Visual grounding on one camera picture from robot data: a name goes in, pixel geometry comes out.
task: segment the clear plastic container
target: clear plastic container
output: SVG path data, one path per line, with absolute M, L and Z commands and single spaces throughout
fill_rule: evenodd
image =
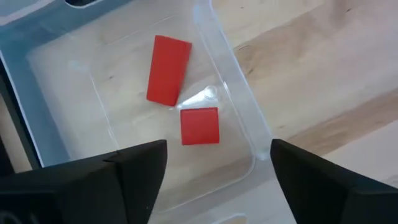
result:
M 6 27 L 1 50 L 43 166 L 166 139 L 169 159 L 155 206 L 165 213 L 152 220 L 164 223 L 186 206 L 171 209 L 267 161 L 271 135 L 211 2 L 102 0 L 71 7 L 59 0 L 33 16 Z M 146 100 L 157 34 L 193 43 L 176 107 Z M 211 106 L 219 108 L 220 143 L 182 146 L 180 110 Z M 205 207 L 216 205 L 210 200 Z

